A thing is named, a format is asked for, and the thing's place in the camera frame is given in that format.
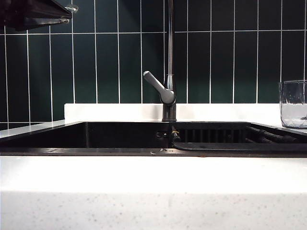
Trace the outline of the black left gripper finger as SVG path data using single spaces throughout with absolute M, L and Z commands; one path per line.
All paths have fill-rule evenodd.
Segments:
M 78 11 L 78 6 L 62 6 L 56 0 L 26 0 L 23 14 L 28 18 L 71 18 Z
M 53 24 L 62 24 L 69 22 L 70 20 L 65 18 L 25 18 L 24 22 L 21 25 L 21 30 L 24 31 Z

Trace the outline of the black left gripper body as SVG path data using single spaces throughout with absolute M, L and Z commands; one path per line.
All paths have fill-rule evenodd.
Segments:
M 21 0 L 1 0 L 0 1 L 0 25 L 17 30 L 21 20 Z

